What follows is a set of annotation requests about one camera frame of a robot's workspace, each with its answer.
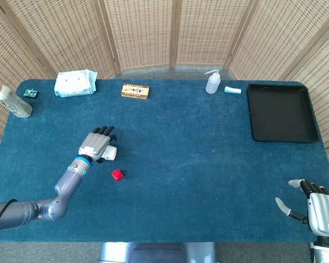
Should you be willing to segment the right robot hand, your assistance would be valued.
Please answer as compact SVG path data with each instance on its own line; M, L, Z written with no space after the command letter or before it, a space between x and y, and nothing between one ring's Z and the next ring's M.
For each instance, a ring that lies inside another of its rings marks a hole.
M279 209L303 224L307 224L311 232L320 237L329 237L329 191L306 179L294 179L288 182L294 188L301 189L307 197L308 214L303 215L287 207L276 197L275 202Z

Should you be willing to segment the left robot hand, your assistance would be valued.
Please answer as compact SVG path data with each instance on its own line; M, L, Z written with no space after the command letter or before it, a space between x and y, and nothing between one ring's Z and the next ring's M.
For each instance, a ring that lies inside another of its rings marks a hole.
M106 148L112 140L117 140L115 134L111 134L113 126L96 127L84 139L83 143L78 149L78 155L87 159L89 162L103 163L102 157Z

